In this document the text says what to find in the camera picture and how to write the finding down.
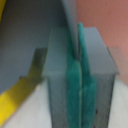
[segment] white surface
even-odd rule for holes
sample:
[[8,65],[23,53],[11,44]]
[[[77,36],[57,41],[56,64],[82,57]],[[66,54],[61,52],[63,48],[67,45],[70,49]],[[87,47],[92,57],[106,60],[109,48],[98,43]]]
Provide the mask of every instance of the white surface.
[[115,80],[108,128],[128,128],[128,85]]
[[52,128],[47,80],[37,86],[3,128]]

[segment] gray wall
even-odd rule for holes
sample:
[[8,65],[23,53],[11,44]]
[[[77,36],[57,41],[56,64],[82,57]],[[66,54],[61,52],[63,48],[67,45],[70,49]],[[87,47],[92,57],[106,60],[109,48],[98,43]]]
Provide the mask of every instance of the gray wall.
[[27,75],[51,28],[66,24],[60,0],[7,0],[0,23],[0,93]]

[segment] gray floor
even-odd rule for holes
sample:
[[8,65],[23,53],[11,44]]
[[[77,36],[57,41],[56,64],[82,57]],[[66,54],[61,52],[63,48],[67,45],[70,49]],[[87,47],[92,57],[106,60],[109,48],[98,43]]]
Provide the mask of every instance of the gray floor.
[[26,76],[52,27],[66,26],[60,0],[7,0],[0,23],[0,93]]

